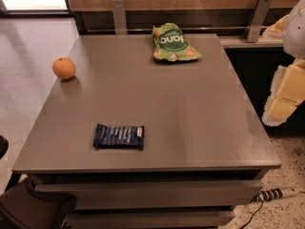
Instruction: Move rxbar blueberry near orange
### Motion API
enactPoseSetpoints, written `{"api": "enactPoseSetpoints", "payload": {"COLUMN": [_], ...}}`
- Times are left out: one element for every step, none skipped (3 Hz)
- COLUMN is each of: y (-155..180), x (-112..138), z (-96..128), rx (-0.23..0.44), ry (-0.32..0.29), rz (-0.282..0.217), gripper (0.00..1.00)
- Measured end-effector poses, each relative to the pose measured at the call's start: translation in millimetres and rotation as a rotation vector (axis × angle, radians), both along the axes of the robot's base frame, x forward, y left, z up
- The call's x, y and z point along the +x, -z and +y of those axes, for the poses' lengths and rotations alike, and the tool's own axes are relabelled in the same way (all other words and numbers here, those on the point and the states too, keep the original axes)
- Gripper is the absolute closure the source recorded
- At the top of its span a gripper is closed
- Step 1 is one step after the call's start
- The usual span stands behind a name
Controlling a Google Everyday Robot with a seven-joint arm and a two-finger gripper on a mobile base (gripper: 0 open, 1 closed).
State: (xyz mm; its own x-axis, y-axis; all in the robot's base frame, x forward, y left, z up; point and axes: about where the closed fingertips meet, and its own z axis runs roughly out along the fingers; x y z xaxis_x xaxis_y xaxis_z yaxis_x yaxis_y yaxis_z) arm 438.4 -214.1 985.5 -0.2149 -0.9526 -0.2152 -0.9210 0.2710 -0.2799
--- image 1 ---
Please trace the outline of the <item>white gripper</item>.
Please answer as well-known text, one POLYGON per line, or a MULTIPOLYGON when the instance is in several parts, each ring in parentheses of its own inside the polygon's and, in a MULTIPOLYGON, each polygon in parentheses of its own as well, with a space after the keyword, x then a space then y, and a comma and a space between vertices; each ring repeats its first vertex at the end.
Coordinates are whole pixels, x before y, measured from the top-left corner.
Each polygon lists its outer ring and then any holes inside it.
POLYGON ((268 27, 264 38, 282 38, 284 52, 298 58, 289 67, 279 66, 274 73, 262 122, 277 127, 305 100, 305 0, 268 27))

